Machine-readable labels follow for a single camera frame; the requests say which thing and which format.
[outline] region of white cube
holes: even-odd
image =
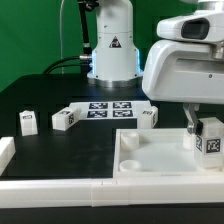
[[[158,121],[158,108],[150,107],[142,111],[137,117],[138,129],[151,129]]]
[[[24,111],[19,114],[20,124],[22,129],[22,136],[36,135],[37,131],[37,121],[34,111]]]
[[[217,118],[200,119],[201,136],[196,136],[194,157],[205,169],[223,167],[224,124]]]
[[[78,107],[65,107],[52,116],[53,129],[66,131],[72,125],[79,121],[81,109]]]

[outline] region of white foam block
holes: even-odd
[[[38,134],[37,121],[34,111],[24,111],[21,112],[19,116],[22,129],[22,136]]]
[[[65,107],[52,116],[53,129],[66,131],[79,121],[81,109],[78,107]]]
[[[15,144],[13,137],[3,137],[0,139],[0,175],[7,167],[15,154]]]
[[[138,129],[151,129],[158,122],[158,108],[145,108],[137,117]]]
[[[223,168],[224,124],[215,117],[200,121],[203,131],[195,139],[195,160],[204,169]]]

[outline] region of black panel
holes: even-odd
[[[209,32],[209,21],[201,18],[184,23],[181,35],[186,39],[204,40]]]

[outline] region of black cable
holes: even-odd
[[[45,73],[45,75],[49,75],[52,71],[54,71],[55,69],[57,68],[66,68],[66,67],[75,67],[75,66],[88,66],[89,64],[69,64],[69,65],[58,65],[58,66],[55,66],[53,68],[51,68],[47,73]]]
[[[49,71],[54,68],[55,66],[62,64],[63,62],[67,62],[67,61],[73,61],[73,60],[78,60],[79,56],[72,56],[72,57],[67,57],[67,58],[63,58],[61,60],[58,60],[56,62],[54,62],[53,64],[51,64],[50,66],[48,66],[44,71],[43,71],[43,75],[46,75],[49,73]]]
[[[89,32],[88,32],[88,26],[87,26],[87,20],[86,20],[85,5],[83,2],[80,2],[79,0],[78,0],[78,5],[79,5],[79,13],[80,13],[80,19],[81,19],[81,28],[82,28],[83,53],[91,54],[92,48],[90,47],[90,42],[89,42]]]

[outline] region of cable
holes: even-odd
[[[50,66],[48,66],[44,72],[42,73],[43,75],[48,74],[49,70],[51,70],[52,68],[54,68],[55,66],[62,64],[63,62],[67,62],[67,61],[73,61],[73,60],[79,60],[79,56],[72,56],[72,57],[68,57],[68,58],[63,58],[61,60],[58,60],[56,62],[54,62],[53,64],[51,64]]]
[[[60,19],[59,19],[59,32],[60,32],[60,47],[61,47],[61,59],[64,58],[64,40],[63,40],[63,12],[64,12],[65,0],[61,1]]]
[[[83,4],[83,2],[80,2],[79,0],[78,0],[78,5],[79,5],[79,13],[80,13],[80,19],[81,19],[81,28],[82,28],[83,53],[91,54],[92,48],[90,46],[90,41],[89,41],[85,5]]]
[[[48,72],[45,73],[45,75],[49,75],[52,71],[54,71],[55,69],[58,69],[58,68],[75,67],[75,66],[81,66],[81,64],[58,65],[58,66],[55,66],[55,67],[49,69]]]

